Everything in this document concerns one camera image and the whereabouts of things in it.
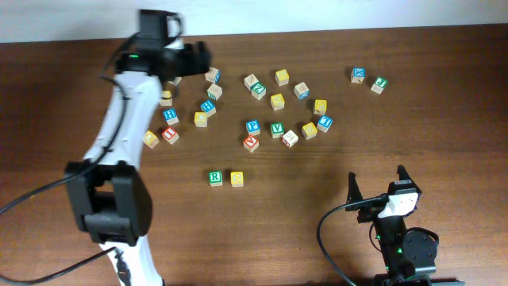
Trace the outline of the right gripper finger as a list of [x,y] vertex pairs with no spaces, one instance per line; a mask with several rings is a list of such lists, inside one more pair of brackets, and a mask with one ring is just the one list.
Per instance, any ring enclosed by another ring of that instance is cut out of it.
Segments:
[[409,173],[407,172],[406,168],[400,164],[398,167],[397,167],[397,174],[398,174],[398,178],[400,181],[408,181],[409,184],[416,189],[417,193],[420,195],[421,194],[421,189],[419,188],[418,185],[416,185],[416,183],[414,182],[414,180],[410,177]]
[[360,207],[356,203],[363,201],[364,198],[361,195],[358,183],[356,182],[356,174],[350,172],[348,174],[348,194],[346,199],[347,207],[346,211],[357,211]]

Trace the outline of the green R block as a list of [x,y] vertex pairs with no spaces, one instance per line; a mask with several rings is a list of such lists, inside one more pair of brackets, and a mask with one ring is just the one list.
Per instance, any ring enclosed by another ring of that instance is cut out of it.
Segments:
[[223,185],[223,177],[221,171],[209,172],[209,182],[211,187],[217,187]]

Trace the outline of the yellow S block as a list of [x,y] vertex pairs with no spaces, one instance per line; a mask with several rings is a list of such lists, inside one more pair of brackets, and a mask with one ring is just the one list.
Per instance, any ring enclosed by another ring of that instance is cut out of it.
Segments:
[[230,182],[233,187],[244,186],[244,173],[242,171],[235,171],[230,173]]

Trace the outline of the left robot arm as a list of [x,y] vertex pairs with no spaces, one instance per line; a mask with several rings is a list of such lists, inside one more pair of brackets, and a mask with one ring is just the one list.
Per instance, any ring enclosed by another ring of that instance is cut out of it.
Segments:
[[94,143],[65,173],[67,195],[79,230],[90,235],[110,259],[122,285],[162,285],[148,243],[152,198],[140,174],[145,134],[177,77],[205,74],[210,51],[199,41],[184,44],[180,14],[140,10],[139,30],[112,55],[114,86]]

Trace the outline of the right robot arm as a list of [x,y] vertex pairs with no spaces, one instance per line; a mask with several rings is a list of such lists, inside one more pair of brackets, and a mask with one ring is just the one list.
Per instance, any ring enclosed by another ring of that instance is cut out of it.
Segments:
[[356,211],[359,223],[371,223],[387,272],[376,275],[374,285],[464,285],[455,278],[433,280],[439,236],[421,227],[408,228],[405,218],[417,210],[421,189],[403,165],[397,167],[398,180],[385,193],[365,199],[348,174],[347,211]]

